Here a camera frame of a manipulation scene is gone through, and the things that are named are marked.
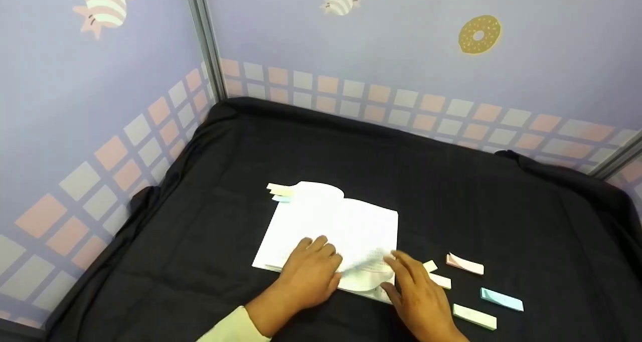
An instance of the sleeve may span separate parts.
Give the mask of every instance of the sleeve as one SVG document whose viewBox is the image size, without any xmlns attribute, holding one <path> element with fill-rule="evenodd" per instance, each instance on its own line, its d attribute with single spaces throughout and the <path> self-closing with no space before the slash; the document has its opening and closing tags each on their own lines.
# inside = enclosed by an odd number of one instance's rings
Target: sleeve
<svg viewBox="0 0 642 342">
<path fill-rule="evenodd" d="M 197 342 L 269 342 L 256 329 L 243 306 L 236 308 L 221 319 L 211 330 L 202 335 Z"/>
</svg>

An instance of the sticky note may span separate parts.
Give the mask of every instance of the sticky note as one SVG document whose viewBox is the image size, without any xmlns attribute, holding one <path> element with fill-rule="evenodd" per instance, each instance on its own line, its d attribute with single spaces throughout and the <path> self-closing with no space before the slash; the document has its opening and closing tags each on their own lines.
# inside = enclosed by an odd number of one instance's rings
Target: sticky note
<svg viewBox="0 0 642 342">
<path fill-rule="evenodd" d="M 458 267 L 465 271 L 472 272 L 475 274 L 479 274 L 479 275 L 484 274 L 483 264 L 470 262 L 470 260 L 459 258 L 452 253 L 449 253 L 448 255 L 445 256 L 445 263 L 449 266 Z"/>
<path fill-rule="evenodd" d="M 272 197 L 272 200 L 275 200 L 275 201 L 277 201 L 277 202 L 279 202 L 279 203 L 289 203 L 289 202 L 291 202 L 291 201 L 292 201 L 292 199 L 291 199 L 291 198 L 288 198 L 288 197 L 282 197 L 282 196 L 273 196 L 273 197 Z"/>
<path fill-rule="evenodd" d="M 438 274 L 433 274 L 433 273 L 429 273 L 428 276 L 430 277 L 430 279 L 433 282 L 437 283 L 443 289 L 451 289 L 451 280 L 450 280 L 450 278 L 446 278 L 446 277 L 440 276 Z"/>
<path fill-rule="evenodd" d="M 458 304 L 453 304 L 452 315 L 456 315 L 461 319 L 465 319 L 468 322 L 472 322 L 484 328 L 488 328 L 489 330 L 497 329 L 497 317 L 479 312 L 479 310 L 474 310 Z"/>
<path fill-rule="evenodd" d="M 282 197 L 291 197 L 294 195 L 294 191 L 290 188 L 288 189 L 272 189 L 270 190 L 270 194 L 274 194 L 276 196 L 282 196 Z"/>
<path fill-rule="evenodd" d="M 434 260 L 429 260 L 424 263 L 424 268 L 426 268 L 426 271 L 430 273 L 437 270 L 437 265 L 435 264 Z"/>
<path fill-rule="evenodd" d="M 481 294 L 481 298 L 486 301 L 497 303 L 498 305 L 502 305 L 506 308 L 511 308 L 514 310 L 524 310 L 524 304 L 522 303 L 522 301 L 514 297 L 491 291 L 490 289 L 486 288 L 481 288 L 479 293 Z"/>
</svg>

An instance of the hand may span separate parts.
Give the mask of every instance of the hand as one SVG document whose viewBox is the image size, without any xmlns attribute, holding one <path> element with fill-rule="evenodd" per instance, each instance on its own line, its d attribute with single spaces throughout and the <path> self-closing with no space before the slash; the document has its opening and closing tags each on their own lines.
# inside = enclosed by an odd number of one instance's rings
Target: hand
<svg viewBox="0 0 642 342">
<path fill-rule="evenodd" d="M 343 258 L 324 235 L 303 238 L 283 266 L 279 278 L 245 306 L 257 330 L 272 337 L 299 311 L 319 305 L 337 290 Z"/>
<path fill-rule="evenodd" d="M 421 342 L 468 341 L 452 321 L 445 292 L 433 282 L 423 264 L 403 251 L 384 257 L 397 278 L 401 294 L 391 283 L 381 283 L 406 327 Z"/>
</svg>

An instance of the black cloth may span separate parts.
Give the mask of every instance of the black cloth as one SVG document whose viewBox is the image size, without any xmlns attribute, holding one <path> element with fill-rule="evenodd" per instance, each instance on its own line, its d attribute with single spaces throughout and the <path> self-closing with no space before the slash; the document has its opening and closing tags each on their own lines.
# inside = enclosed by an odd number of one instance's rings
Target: black cloth
<svg viewBox="0 0 642 342">
<path fill-rule="evenodd" d="M 471 340 L 642 340 L 642 232 L 628 196 L 570 169 L 253 98 L 217 104 L 160 187 L 46 323 L 46 340 L 195 341 L 277 273 L 251 267 L 268 183 L 335 185 L 399 212 L 399 249 L 435 260 L 451 303 L 495 315 Z M 445 264 L 452 252 L 484 276 Z M 515 312 L 486 287 L 522 299 Z M 274 340 L 412 340 L 393 308 L 346 292 Z"/>
</svg>

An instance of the striped candy illustration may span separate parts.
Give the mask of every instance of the striped candy illustration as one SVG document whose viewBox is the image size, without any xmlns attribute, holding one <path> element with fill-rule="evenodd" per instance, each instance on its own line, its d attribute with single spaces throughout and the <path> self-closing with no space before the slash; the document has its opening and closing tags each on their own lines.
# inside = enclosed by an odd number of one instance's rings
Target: striped candy illustration
<svg viewBox="0 0 642 342">
<path fill-rule="evenodd" d="M 335 15 L 343 16 L 349 13 L 353 8 L 359 8 L 361 0 L 324 0 L 321 5 L 326 14 L 333 13 Z"/>
<path fill-rule="evenodd" d="M 126 0 L 85 0 L 87 6 L 75 6 L 73 10 L 85 17 L 80 32 L 93 31 L 96 40 L 102 27 L 119 27 L 127 16 Z"/>
</svg>

